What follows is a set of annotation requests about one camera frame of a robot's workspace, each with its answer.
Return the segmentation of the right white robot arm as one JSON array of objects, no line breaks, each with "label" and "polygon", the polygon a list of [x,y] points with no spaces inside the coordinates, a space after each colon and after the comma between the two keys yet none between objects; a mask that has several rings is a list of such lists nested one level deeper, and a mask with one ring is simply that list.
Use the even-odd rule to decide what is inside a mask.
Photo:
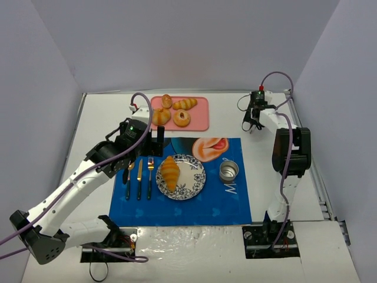
[{"label": "right white robot arm", "polygon": [[286,114],[278,112],[275,105],[269,104],[262,86],[249,96],[243,123],[250,125],[248,130],[267,129],[275,135],[272,167],[280,177],[280,182],[267,208],[266,220],[285,223],[289,218],[296,188],[312,163],[311,133],[307,127],[293,124]]}]

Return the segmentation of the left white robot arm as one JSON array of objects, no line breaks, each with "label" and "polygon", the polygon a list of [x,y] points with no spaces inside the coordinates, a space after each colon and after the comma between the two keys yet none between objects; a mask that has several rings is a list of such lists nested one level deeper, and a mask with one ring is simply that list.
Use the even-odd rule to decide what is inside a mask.
[{"label": "left white robot arm", "polygon": [[163,155],[164,127],[152,137],[147,124],[126,119],[116,129],[115,140],[105,140],[91,149],[73,174],[39,205],[27,212],[16,210],[9,218],[19,239],[40,265],[57,258],[64,250],[84,245],[108,250],[123,245],[121,229],[107,215],[76,223],[66,218],[98,187],[123,171],[139,156]]}]

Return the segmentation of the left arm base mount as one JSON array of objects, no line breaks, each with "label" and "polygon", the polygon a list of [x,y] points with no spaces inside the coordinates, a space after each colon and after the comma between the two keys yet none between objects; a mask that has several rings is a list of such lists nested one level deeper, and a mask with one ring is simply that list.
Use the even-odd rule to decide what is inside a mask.
[{"label": "left arm base mount", "polygon": [[[91,243],[96,248],[104,249],[119,256],[131,258],[135,256],[137,242],[137,228],[121,228],[117,236],[105,239],[102,243]],[[113,257],[96,250],[82,248],[80,263],[116,263],[125,262],[120,258]]]}]

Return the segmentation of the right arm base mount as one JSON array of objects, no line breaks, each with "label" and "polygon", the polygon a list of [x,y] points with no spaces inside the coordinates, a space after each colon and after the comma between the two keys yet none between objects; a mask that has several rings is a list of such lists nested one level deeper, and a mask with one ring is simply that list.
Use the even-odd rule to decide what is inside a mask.
[{"label": "right arm base mount", "polygon": [[274,243],[282,223],[260,222],[242,227],[244,253],[246,259],[274,259],[300,257],[294,226],[291,221],[285,224],[280,238]]}]

